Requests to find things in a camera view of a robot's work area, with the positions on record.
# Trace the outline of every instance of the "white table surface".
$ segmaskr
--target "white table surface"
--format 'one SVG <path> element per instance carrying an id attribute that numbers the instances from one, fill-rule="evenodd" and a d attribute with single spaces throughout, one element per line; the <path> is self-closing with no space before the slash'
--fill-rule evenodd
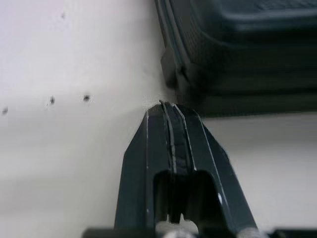
<path id="1" fill-rule="evenodd" d="M 154 0 L 1 1 L 0 237 L 113 226 L 124 151 L 146 108 L 175 102 L 158 24 Z M 260 229 L 317 226 L 317 114 L 205 123 Z"/>

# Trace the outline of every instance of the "dark spot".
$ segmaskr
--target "dark spot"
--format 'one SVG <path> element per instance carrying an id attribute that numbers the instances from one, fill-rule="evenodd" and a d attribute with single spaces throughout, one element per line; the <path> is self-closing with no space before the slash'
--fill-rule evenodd
<path id="1" fill-rule="evenodd" d="M 8 107 L 5 107 L 3 110 L 2 110 L 2 115 L 6 115 L 8 113 Z"/>
<path id="2" fill-rule="evenodd" d="M 55 103 L 55 97 L 51 96 L 50 98 L 50 104 L 53 105 Z"/>
<path id="3" fill-rule="evenodd" d="M 90 95 L 84 95 L 84 102 L 88 102 L 90 100 Z"/>

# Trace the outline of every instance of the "white surface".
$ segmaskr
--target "white surface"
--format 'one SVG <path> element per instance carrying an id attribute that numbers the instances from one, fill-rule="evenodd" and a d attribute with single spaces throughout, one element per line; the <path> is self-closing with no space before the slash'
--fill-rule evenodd
<path id="1" fill-rule="evenodd" d="M 0 35 L 0 237 L 113 226 L 124 151 L 147 107 L 174 102 L 154 1 L 3 0 Z M 317 115 L 206 123 L 260 228 L 316 225 Z"/>

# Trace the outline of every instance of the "black plastic case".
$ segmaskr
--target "black plastic case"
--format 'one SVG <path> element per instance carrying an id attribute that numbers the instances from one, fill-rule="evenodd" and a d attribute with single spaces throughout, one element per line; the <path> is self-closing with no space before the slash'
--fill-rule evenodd
<path id="1" fill-rule="evenodd" d="M 317 108 L 317 0 L 155 0 L 164 77 L 209 115 Z"/>

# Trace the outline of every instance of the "black plastic part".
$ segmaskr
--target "black plastic part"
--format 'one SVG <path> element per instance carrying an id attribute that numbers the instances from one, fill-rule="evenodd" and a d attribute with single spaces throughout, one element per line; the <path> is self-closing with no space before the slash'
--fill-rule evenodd
<path id="1" fill-rule="evenodd" d="M 161 65 L 164 65 L 165 70 L 163 71 L 163 75 L 166 85 L 169 88 L 175 88 L 177 85 L 177 79 L 176 67 L 174 64 L 174 51 L 169 45 L 166 46 L 164 55 L 162 56 L 160 63 Z"/>
<path id="2" fill-rule="evenodd" d="M 155 2 L 179 103 L 207 116 L 317 109 L 315 1 Z"/>
<path id="3" fill-rule="evenodd" d="M 84 232 L 83 238 L 155 238 L 154 230 L 147 229 L 88 229 Z"/>
<path id="4" fill-rule="evenodd" d="M 256 227 L 226 153 L 200 117 L 163 103 L 148 110 L 125 153 L 115 228 L 153 229 L 167 214 L 179 222 L 181 213 L 205 233 Z"/>
<path id="5" fill-rule="evenodd" d="M 316 238 L 317 230 L 276 230 L 271 238 Z"/>

